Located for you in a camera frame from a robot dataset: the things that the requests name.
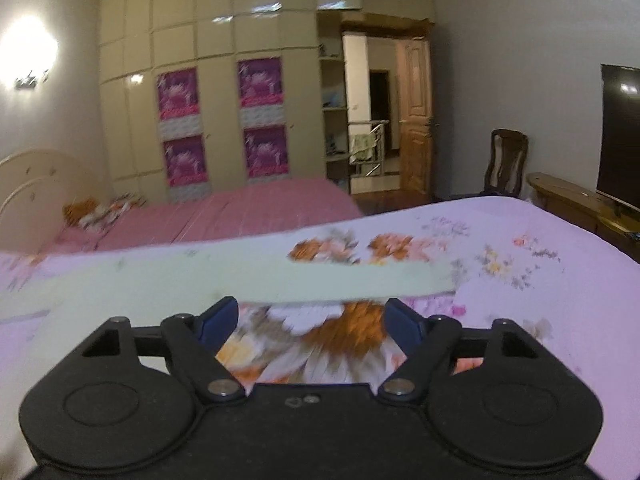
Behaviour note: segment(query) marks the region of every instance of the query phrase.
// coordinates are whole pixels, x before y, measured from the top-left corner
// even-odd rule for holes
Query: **wooden chair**
[[[500,163],[497,165],[498,144]],[[513,196],[522,190],[524,163],[527,159],[529,138],[515,130],[500,129],[491,133],[491,160],[484,174],[484,189],[480,193],[455,195],[450,200],[473,196]]]

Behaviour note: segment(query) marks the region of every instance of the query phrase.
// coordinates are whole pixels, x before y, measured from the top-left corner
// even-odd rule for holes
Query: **open door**
[[[424,38],[398,41],[400,187],[431,196],[431,63]]]

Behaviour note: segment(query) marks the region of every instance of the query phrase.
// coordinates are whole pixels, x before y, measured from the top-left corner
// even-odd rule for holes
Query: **cream headboard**
[[[98,178],[53,150],[17,153],[0,162],[0,251],[36,253],[63,225],[63,205],[108,200]]]

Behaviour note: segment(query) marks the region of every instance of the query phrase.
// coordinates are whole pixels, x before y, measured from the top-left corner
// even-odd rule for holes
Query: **tv stand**
[[[628,237],[640,232],[640,216],[594,191],[545,173],[530,173],[536,205],[598,235],[640,263],[640,243]]]

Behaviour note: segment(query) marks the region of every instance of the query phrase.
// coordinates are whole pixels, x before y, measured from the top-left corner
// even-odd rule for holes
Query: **black tv screen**
[[[640,210],[640,69],[602,66],[598,191]]]

